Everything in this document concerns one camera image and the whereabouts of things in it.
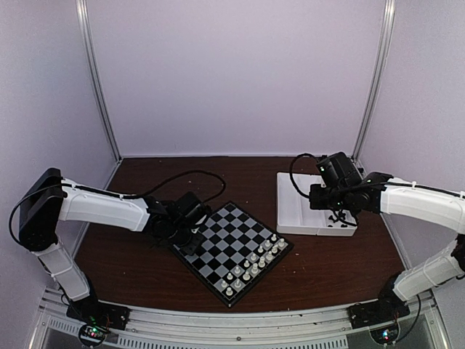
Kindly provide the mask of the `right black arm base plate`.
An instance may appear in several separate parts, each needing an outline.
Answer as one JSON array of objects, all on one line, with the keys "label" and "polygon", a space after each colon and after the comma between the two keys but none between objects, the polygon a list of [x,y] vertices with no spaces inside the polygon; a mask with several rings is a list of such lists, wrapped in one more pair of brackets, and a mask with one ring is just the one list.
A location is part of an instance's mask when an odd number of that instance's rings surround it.
[{"label": "right black arm base plate", "polygon": [[408,316],[411,312],[392,290],[382,290],[377,300],[356,303],[347,308],[353,329],[373,326]]}]

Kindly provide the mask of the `black white chessboard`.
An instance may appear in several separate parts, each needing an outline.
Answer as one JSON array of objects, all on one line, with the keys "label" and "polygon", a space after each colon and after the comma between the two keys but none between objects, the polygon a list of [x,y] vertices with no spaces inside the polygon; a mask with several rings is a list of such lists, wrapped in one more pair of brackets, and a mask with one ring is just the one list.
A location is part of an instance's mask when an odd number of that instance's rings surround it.
[{"label": "black white chessboard", "polygon": [[[203,243],[195,254],[184,254],[177,247],[172,247],[171,251],[228,308],[233,307],[251,291],[294,247],[288,239],[232,201],[218,208],[199,228],[198,233],[203,236]],[[272,262],[270,268],[258,276],[257,281],[253,281],[252,285],[231,300],[222,296],[215,283],[226,274],[226,267],[232,267],[234,262],[241,261],[248,252],[254,251],[274,233],[287,240],[290,245],[284,255]]]}]

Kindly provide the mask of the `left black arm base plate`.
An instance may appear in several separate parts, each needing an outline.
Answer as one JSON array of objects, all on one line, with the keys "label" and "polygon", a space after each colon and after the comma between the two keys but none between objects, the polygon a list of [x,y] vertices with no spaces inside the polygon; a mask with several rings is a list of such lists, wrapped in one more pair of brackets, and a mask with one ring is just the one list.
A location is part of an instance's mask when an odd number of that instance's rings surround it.
[{"label": "left black arm base plate", "polygon": [[118,330],[125,330],[129,314],[128,307],[101,302],[93,291],[82,300],[69,299],[66,313],[67,317],[91,326]]}]

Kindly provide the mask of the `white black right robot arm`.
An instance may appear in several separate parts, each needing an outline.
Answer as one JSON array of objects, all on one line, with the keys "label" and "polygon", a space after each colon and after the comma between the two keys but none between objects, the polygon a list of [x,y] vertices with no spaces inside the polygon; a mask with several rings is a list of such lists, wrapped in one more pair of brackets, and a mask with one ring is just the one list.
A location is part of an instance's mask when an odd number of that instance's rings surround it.
[{"label": "white black right robot arm", "polygon": [[420,228],[428,234],[454,233],[443,248],[430,248],[426,257],[409,269],[391,277],[380,300],[373,304],[377,320],[387,321],[400,309],[400,303],[449,280],[464,277],[464,193],[408,182],[391,174],[372,172],[353,184],[320,180],[309,186],[313,210],[345,210],[380,214],[392,222],[411,222],[414,235]]}]

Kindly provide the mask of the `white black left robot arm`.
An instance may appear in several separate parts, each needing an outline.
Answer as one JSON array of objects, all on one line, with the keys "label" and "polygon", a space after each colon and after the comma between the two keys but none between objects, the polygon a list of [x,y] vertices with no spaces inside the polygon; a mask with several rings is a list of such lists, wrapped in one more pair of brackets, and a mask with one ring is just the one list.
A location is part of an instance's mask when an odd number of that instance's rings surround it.
[{"label": "white black left robot arm", "polygon": [[149,193],[116,193],[78,184],[54,167],[46,169],[12,209],[19,216],[18,244],[39,259],[89,323],[104,317],[104,306],[92,297],[90,280],[60,237],[63,227],[117,227],[193,251],[197,230],[210,213],[193,192],[165,201]]}]

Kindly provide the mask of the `white plastic divided tray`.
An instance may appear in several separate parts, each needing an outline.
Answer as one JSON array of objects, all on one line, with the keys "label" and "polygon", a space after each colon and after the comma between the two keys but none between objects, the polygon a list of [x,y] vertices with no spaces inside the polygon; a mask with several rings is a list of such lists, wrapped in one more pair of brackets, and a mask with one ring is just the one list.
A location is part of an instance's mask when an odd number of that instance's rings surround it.
[{"label": "white plastic divided tray", "polygon": [[310,209],[309,200],[295,189],[289,174],[277,173],[277,232],[306,236],[353,236],[357,223],[348,211],[344,213],[348,228],[328,228],[327,219],[333,212]]}]

